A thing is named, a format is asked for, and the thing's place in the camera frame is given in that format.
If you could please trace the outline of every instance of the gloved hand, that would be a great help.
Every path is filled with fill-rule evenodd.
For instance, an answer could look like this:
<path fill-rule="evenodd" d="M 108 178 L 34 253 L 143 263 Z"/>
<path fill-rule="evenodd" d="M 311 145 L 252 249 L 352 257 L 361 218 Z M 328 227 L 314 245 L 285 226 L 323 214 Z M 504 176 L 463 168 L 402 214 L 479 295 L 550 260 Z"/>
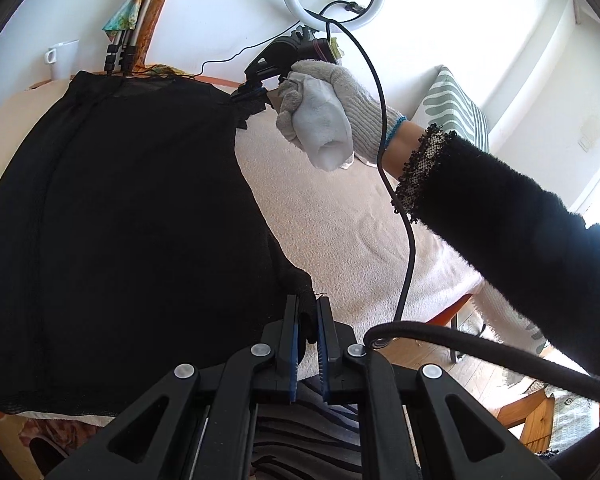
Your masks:
<path fill-rule="evenodd" d="M 294 63 L 291 69 L 293 72 L 313 76 L 333 86 L 351 124 L 351 135 L 356 154 L 375 163 L 382 134 L 380 103 L 356 81 L 349 70 L 340 65 L 308 59 Z M 292 142 L 296 138 L 296 134 L 291 116 L 302 102 L 301 88 L 295 82 L 286 80 L 280 84 L 278 95 L 282 97 L 282 104 L 276 126 L 285 138 Z M 387 107 L 386 114 L 386 142 L 388 143 L 405 117 L 389 107 Z"/>

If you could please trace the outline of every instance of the white mug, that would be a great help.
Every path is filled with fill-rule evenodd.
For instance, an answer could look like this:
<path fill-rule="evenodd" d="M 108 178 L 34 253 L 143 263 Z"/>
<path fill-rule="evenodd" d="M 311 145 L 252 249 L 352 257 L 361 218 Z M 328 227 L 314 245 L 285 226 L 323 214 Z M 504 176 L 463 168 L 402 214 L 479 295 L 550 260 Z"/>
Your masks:
<path fill-rule="evenodd" d="M 78 54 L 78 40 L 63 41 L 49 47 L 45 63 L 51 65 L 51 79 L 70 79 Z"/>

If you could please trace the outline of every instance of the black cloth cover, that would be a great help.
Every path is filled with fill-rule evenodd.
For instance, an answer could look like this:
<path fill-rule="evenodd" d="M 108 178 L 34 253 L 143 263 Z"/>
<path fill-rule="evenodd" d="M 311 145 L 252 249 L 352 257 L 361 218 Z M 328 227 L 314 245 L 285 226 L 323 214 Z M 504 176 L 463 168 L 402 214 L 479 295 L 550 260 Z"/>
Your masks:
<path fill-rule="evenodd" d="M 235 158 L 244 106 L 80 72 L 0 180 L 0 410 L 115 415 L 314 302 Z"/>

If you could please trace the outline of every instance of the striped pillow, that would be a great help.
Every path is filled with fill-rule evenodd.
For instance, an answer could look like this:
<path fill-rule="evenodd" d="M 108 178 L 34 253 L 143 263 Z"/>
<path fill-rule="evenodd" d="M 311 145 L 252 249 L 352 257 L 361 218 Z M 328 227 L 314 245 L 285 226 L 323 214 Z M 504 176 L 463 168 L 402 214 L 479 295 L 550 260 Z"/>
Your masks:
<path fill-rule="evenodd" d="M 436 123 L 445 131 L 455 130 L 484 152 L 489 151 L 487 119 L 462 91 L 451 71 L 443 66 L 411 120 L 423 128 Z"/>

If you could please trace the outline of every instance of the black cable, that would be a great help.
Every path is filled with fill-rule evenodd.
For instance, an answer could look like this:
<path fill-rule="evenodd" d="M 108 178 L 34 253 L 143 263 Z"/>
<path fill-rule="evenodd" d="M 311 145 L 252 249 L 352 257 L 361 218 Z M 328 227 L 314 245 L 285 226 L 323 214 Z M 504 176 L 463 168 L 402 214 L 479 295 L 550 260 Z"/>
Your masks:
<path fill-rule="evenodd" d="M 444 326 L 416 321 L 384 323 L 369 329 L 365 334 L 364 343 L 366 346 L 371 346 L 373 341 L 379 338 L 394 337 L 406 337 L 446 346 L 600 402 L 600 378 L 570 370 L 518 348 L 458 332 Z"/>
<path fill-rule="evenodd" d="M 329 9 L 330 7 L 333 7 L 334 5 L 337 5 L 337 4 L 341 4 L 346 7 L 349 7 L 349 9 L 347 9 L 347 10 L 350 10 L 350 12 L 355 12 L 356 14 L 360 14 L 361 12 L 366 10 L 363 7 L 360 7 L 356 2 L 347 2 L 345 0 L 333 0 L 332 2 L 329 2 L 322 8 L 319 15 L 320 16 L 323 15 L 327 11 L 327 9 Z M 271 36 L 270 38 L 267 38 L 266 40 L 261 41 L 260 43 L 256 43 L 255 45 L 246 46 L 240 52 L 238 52 L 237 54 L 234 54 L 233 56 L 231 56 L 227 59 L 211 59 L 211 60 L 205 61 L 202 64 L 202 66 L 200 67 L 200 72 L 197 74 L 194 74 L 192 77 L 198 77 L 199 75 L 202 75 L 205 71 L 205 65 L 207 63 L 226 63 L 228 61 L 232 61 L 236 57 L 240 56 L 240 54 L 242 54 L 245 50 L 249 50 L 250 48 L 255 48 L 257 46 L 260 46 L 261 44 L 267 43 L 267 41 L 275 40 L 277 37 L 282 36 L 285 32 L 290 31 L 292 28 L 294 28 L 299 23 L 300 22 L 295 22 L 293 25 L 291 25 L 290 27 L 287 27 L 285 30 L 283 30 L 279 34 L 276 34 L 275 36 Z"/>
<path fill-rule="evenodd" d="M 198 77 L 199 75 L 202 75 L 202 73 L 205 71 L 205 65 L 207 63 L 226 63 L 227 61 L 231 61 L 231 60 L 235 59 L 236 57 L 240 56 L 240 54 L 242 54 L 245 50 L 260 46 L 261 44 L 267 43 L 267 41 L 275 40 L 277 37 L 282 36 L 285 32 L 288 32 L 289 30 L 294 28 L 298 23 L 300 23 L 300 22 L 295 22 L 293 25 L 291 25 L 290 27 L 287 27 L 285 30 L 283 30 L 279 34 L 276 34 L 275 36 L 271 36 L 270 38 L 267 38 L 266 40 L 261 41 L 260 43 L 256 43 L 255 45 L 249 45 L 249 46 L 244 47 L 240 52 L 238 52 L 237 54 L 233 54 L 231 57 L 229 57 L 227 59 L 211 59 L 211 60 L 205 61 L 202 64 L 202 66 L 200 67 L 200 72 L 198 72 L 197 74 L 194 74 L 193 77 Z"/>
<path fill-rule="evenodd" d="M 365 52 L 365 49 L 362 48 L 360 42 L 351 34 L 341 23 L 336 20 L 326 20 L 326 31 L 327 31 L 327 40 L 331 39 L 331 29 L 330 25 L 333 23 L 336 25 L 342 32 L 344 32 L 349 39 L 353 42 L 356 48 L 362 54 L 362 57 L 365 58 L 366 64 L 369 66 L 369 70 L 371 70 L 371 74 L 374 77 L 374 81 L 376 82 L 376 87 L 378 88 L 378 98 L 380 101 L 380 111 L 382 113 L 382 132 L 380 135 L 380 147 L 378 148 L 378 156 L 376 157 L 376 165 L 378 166 L 378 172 L 380 173 L 380 178 L 386 187 L 386 190 L 389 192 L 389 196 L 391 197 L 392 204 L 395 207 L 396 211 L 400 213 L 400 217 L 402 218 L 402 222 L 404 223 L 405 229 L 407 229 L 407 238 L 409 239 L 409 260 L 407 262 L 407 272 L 404 277 L 404 282 L 402 283 L 402 290 L 400 292 L 400 298 L 398 299 L 398 305 L 395 309 L 394 320 L 400 321 L 402 319 L 402 314 L 404 313 L 404 304 L 407 301 L 407 294 L 409 293 L 409 288 L 411 286 L 411 280 L 413 279 L 413 269 L 416 263 L 416 240 L 413 235 L 413 228 L 411 227 L 411 222 L 409 217 L 407 216 L 407 212 L 404 210 L 402 203 L 398 200 L 398 197 L 395 194 L 394 188 L 389 183 L 389 179 L 386 177 L 386 173 L 382 168 L 382 156 L 386 150 L 384 144 L 386 142 L 386 101 L 384 100 L 384 92 L 382 92 L 382 85 L 380 84 L 380 78 L 378 77 L 378 72 L 371 63 L 369 56 Z M 390 340 L 380 340 L 376 338 L 373 344 L 373 348 L 382 348 L 383 346 L 387 346 L 390 343 Z"/>
<path fill-rule="evenodd" d="M 355 4 L 355 2 L 347 2 L 346 0 L 333 0 L 332 2 L 329 2 L 328 4 L 326 4 L 322 10 L 320 12 L 318 12 L 319 16 L 323 16 L 324 13 L 330 9 L 331 7 L 333 7 L 334 5 L 344 5 L 344 6 L 352 6 L 353 4 Z"/>

